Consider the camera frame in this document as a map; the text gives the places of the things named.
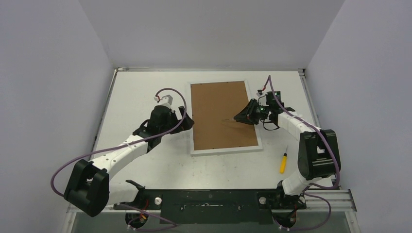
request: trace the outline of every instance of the black metal plate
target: black metal plate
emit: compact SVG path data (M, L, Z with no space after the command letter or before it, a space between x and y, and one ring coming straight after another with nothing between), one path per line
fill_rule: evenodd
M149 200L148 210L161 209L161 216L179 224L221 224L257 222L273 224L271 206L278 206L276 189L231 189L231 190L144 190L140 198L129 205L141 207L142 200ZM268 204L259 204L263 195ZM154 199L162 198L161 205Z

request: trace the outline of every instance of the gray wall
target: gray wall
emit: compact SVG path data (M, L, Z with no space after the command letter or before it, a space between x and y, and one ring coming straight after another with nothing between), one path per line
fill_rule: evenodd
M303 68L344 0L79 0L117 67Z
M362 232L411 232L412 1L346 0L306 71Z
M0 232L60 232L50 177L90 151L112 74L77 0L1 1Z

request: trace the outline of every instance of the cork board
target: cork board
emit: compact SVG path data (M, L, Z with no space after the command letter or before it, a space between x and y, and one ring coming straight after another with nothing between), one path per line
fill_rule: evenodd
M226 120L249 102L245 81L191 83L192 154L262 149L254 125Z

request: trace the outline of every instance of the white tabletop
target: white tabletop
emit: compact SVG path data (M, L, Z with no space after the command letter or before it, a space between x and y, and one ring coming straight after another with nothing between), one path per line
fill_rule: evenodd
M296 71L123 71L117 73L96 149L117 146L148 119L156 105L153 96L161 88L172 87L186 95L190 91L188 82L244 79L249 91L256 93L269 74L274 88L281 91L285 106L294 108L312 123L308 101ZM161 93L166 94L173 96L174 107L183 105L177 94ZM299 143L283 129L269 132L263 130L261 124L258 127L263 143L263 151L258 152L191 156L188 131L166 135L157 147L127 165L112 181L133 180L149 189L276 188L280 180L297 169ZM285 173L280 174L286 145L289 145L287 165ZM332 185L330 178L318 183Z

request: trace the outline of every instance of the screw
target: screw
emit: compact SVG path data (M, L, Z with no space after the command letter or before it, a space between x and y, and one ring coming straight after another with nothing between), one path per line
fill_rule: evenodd
M155 203L156 205L160 205L160 204L162 203L162 198L155 198L155 199L154 199L154 203Z
M266 204L266 197L260 197L259 198L259 203L262 204L262 205Z

